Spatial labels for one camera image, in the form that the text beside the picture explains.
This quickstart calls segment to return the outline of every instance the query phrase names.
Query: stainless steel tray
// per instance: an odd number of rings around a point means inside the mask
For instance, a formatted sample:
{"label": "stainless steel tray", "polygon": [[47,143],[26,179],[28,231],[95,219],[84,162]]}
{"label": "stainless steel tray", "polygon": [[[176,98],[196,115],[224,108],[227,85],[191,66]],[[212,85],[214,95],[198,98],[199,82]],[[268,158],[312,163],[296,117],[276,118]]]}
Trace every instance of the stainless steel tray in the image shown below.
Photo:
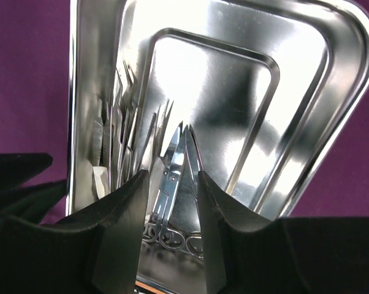
{"label": "stainless steel tray", "polygon": [[[135,74],[140,156],[153,112],[174,100],[165,145],[192,124],[204,169],[269,218],[287,216],[369,86],[369,16],[344,0],[72,0],[67,213],[94,201],[98,97],[123,60]],[[181,185],[172,222],[198,231]],[[202,261],[143,245],[139,281],[206,293]]]}

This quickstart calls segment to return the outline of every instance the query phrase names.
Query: purple table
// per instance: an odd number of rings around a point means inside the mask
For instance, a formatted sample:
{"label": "purple table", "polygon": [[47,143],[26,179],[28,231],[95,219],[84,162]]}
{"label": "purple table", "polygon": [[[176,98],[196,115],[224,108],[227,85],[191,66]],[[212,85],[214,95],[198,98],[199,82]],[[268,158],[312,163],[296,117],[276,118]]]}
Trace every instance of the purple table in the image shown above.
{"label": "purple table", "polygon": [[[0,153],[54,157],[31,184],[66,177],[69,11],[69,0],[0,0]],[[64,200],[45,221],[63,215]],[[369,91],[294,215],[369,216]]]}

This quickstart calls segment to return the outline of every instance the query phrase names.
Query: metal tray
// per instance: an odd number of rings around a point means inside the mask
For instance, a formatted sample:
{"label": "metal tray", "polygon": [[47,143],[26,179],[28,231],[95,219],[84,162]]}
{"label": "metal tray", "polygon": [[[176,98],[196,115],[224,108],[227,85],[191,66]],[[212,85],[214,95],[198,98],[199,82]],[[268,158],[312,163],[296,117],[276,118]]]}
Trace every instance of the metal tray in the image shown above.
{"label": "metal tray", "polygon": [[[287,216],[369,86],[369,16],[344,0],[72,0],[67,213],[94,201],[89,160],[97,98],[123,60],[142,109],[174,100],[164,145],[191,123],[204,169],[233,198]],[[198,231],[183,181],[172,222]],[[202,261],[143,244],[139,282],[206,293]]]}

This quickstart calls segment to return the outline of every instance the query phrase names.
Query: purple surface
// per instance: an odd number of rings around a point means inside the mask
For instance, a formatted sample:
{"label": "purple surface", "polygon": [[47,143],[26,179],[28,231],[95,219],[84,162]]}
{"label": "purple surface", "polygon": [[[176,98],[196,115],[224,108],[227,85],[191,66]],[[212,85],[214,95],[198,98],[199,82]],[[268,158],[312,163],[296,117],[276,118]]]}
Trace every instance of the purple surface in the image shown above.
{"label": "purple surface", "polygon": [[[33,184],[66,177],[68,59],[69,0],[0,0],[0,153],[50,153]],[[369,216],[369,91],[294,215]]]}

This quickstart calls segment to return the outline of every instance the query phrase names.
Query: orange strip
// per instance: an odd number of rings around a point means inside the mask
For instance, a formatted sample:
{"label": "orange strip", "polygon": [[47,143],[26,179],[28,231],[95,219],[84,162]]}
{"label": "orange strip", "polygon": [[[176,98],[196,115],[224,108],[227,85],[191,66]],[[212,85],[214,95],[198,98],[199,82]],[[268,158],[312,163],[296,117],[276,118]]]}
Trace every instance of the orange strip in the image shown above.
{"label": "orange strip", "polygon": [[135,284],[136,284],[137,286],[139,286],[139,287],[141,287],[141,288],[144,288],[145,290],[148,290],[148,291],[153,292],[153,293],[155,293],[155,294],[165,294],[164,292],[161,292],[161,291],[159,291],[159,290],[157,290],[157,289],[155,289],[155,288],[153,288],[153,287],[150,287],[150,286],[148,286],[148,285],[146,285],[146,284],[144,284],[144,283],[141,283],[141,282],[139,282],[139,281],[136,281],[136,282],[135,282]]}

